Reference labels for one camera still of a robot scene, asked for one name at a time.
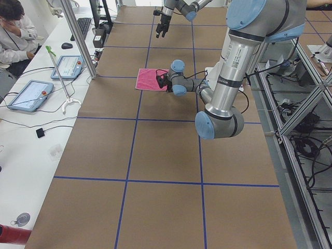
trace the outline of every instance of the label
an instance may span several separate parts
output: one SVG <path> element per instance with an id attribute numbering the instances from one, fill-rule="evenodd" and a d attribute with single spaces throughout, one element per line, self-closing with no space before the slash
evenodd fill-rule
<path id="1" fill-rule="evenodd" d="M 225 58 L 227 66 L 236 70 L 241 70 L 247 53 L 248 48 L 246 47 L 233 47 L 232 45 L 229 45 Z"/>

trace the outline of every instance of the white desk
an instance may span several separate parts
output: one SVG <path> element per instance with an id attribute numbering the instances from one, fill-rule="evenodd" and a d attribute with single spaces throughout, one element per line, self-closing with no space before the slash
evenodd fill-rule
<path id="1" fill-rule="evenodd" d="M 77 17 L 89 17 L 89 14 L 79 14 Z M 33 61 L 26 68 L 26 71 L 40 67 L 53 66 L 51 58 L 45 45 L 52 47 L 52 51 L 59 58 L 61 55 L 80 54 L 75 41 L 70 41 L 71 32 L 65 19 L 61 20 L 52 34 L 45 41 Z M 93 54 L 93 33 L 91 30 L 86 37 L 86 44 L 90 54 Z M 61 44 L 70 42 L 74 45 L 72 49 L 63 50 Z M 54 83 L 54 90 L 61 88 L 59 81 L 50 78 L 52 70 L 38 70 L 26 73 L 19 78 L 10 92 L 20 91 L 31 79 L 49 81 Z M 91 78 L 85 69 L 82 74 L 73 82 L 75 94 L 72 96 L 80 101 L 84 100 Z M 67 86 L 69 94 L 73 88 Z M 14 96 L 5 98 L 7 104 Z M 39 108 L 40 110 L 56 110 L 66 100 L 63 90 L 59 90 L 50 96 Z M 80 105 L 72 103 L 66 107 L 66 114 L 61 109 L 55 113 L 43 112 L 14 112 L 6 107 L 0 107 L 0 118 L 12 122 L 21 123 L 27 126 L 36 126 L 53 120 L 60 120 L 68 117 L 76 117 Z M 75 119 L 55 122 L 43 125 L 43 129 L 55 126 L 73 126 Z M 37 138 L 36 128 L 25 128 L 16 124 L 0 120 L 0 224 L 11 226 L 10 222 L 16 220 L 21 213 L 29 213 L 31 220 L 21 228 L 32 230 L 38 213 L 43 204 L 49 185 L 58 166 L 62 151 L 65 148 L 72 128 L 59 127 L 49 130 L 44 137 Z M 24 248 L 22 245 L 1 244 L 1 249 Z"/>

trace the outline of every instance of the light blue joint cap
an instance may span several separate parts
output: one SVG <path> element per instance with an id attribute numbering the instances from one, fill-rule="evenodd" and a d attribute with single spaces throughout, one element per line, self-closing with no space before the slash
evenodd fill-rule
<path id="1" fill-rule="evenodd" d="M 196 114 L 195 127 L 198 135 L 203 139 L 214 139 L 214 128 L 209 116 L 201 111 Z"/>
<path id="2" fill-rule="evenodd" d="M 305 30 L 305 24 L 300 26 L 294 27 L 290 30 L 286 30 L 265 38 L 266 43 L 275 43 L 275 42 L 282 42 L 285 40 L 291 40 L 296 37 L 299 37 L 303 31 Z"/>
<path id="3" fill-rule="evenodd" d="M 189 21 L 189 22 L 192 22 L 193 19 L 195 19 L 195 17 L 197 16 L 197 13 L 195 11 L 192 11 L 192 12 L 189 12 L 187 15 L 186 15 L 186 19 Z"/>
<path id="4" fill-rule="evenodd" d="M 233 0 L 226 15 L 227 26 L 231 30 L 240 30 L 248 26 L 261 13 L 266 1 L 267 0 Z"/>
<path id="5" fill-rule="evenodd" d="M 186 93 L 187 93 L 187 89 L 181 85 L 173 85 L 172 89 L 173 89 L 174 95 L 178 96 L 178 97 L 186 95 Z"/>
<path id="6" fill-rule="evenodd" d="M 177 73 L 182 73 L 185 69 L 185 63 L 182 60 L 174 60 L 171 69 Z"/>

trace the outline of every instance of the pink cloth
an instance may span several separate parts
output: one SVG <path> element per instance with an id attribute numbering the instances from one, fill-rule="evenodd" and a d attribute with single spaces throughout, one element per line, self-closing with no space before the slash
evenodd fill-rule
<path id="1" fill-rule="evenodd" d="M 156 71 L 157 69 L 150 68 L 140 68 L 139 74 L 137 76 L 136 86 L 137 90 L 148 90 L 148 91 L 166 91 L 167 86 L 159 88 L 159 85 L 156 80 Z M 158 75 L 162 75 L 168 70 L 159 70 L 157 71 Z"/>

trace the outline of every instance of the grey circular object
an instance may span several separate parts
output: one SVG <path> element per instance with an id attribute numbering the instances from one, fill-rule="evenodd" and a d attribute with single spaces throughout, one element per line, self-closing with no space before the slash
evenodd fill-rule
<path id="1" fill-rule="evenodd" d="M 25 226 L 30 220 L 30 214 L 28 213 L 23 213 L 23 214 L 20 214 L 17 219 L 16 219 L 16 224 L 19 226 L 19 227 L 23 227 Z"/>

